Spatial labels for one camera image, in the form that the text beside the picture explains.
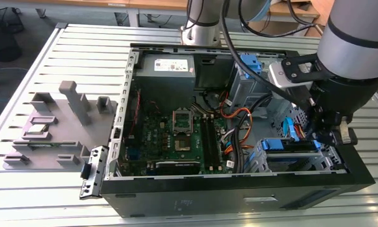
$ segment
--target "expansion slot bracket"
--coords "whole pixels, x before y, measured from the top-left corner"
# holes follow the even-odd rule
[[[99,146],[91,149],[87,163],[83,164],[80,170],[82,186],[79,199],[98,199],[100,184],[104,173],[106,158],[107,158],[108,147]]]

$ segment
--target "power supply label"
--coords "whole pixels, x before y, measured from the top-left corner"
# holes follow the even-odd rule
[[[187,72],[186,59],[156,59],[152,64],[154,71]]]

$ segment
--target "floor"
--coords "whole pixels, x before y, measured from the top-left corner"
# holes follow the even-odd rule
[[[124,14],[118,14],[120,19],[124,19]],[[58,22],[71,24],[108,25],[116,26],[114,14],[106,12],[88,11],[46,11],[46,18],[39,19],[34,9],[21,9],[19,14],[25,30],[14,35],[18,45],[22,49],[22,56],[7,63],[0,62],[0,68],[23,68],[27,69],[38,55],[38,52],[44,44],[44,41]],[[148,23],[144,15],[140,15],[140,26],[158,27],[168,19],[168,16],[160,15],[152,18],[154,22]],[[179,28],[186,21],[186,17],[172,16],[168,22],[162,25],[162,28]],[[239,21],[228,19],[226,21],[228,31],[242,32]],[[128,20],[123,21],[123,26],[128,26]],[[25,75],[22,69],[0,70],[0,113],[6,105],[19,81]]]

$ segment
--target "ram slot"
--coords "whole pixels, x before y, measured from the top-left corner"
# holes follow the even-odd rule
[[[200,120],[200,142],[203,152],[203,165],[206,169],[212,170],[219,166],[216,137],[212,119]]]

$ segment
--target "mesh waste bin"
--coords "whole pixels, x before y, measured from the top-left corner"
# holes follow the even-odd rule
[[[18,16],[17,8],[1,8],[0,9],[0,22],[6,26],[10,33],[18,33],[23,30],[23,24]]]
[[[21,56],[21,48],[13,38],[11,32],[2,22],[0,22],[0,61],[9,62]]]

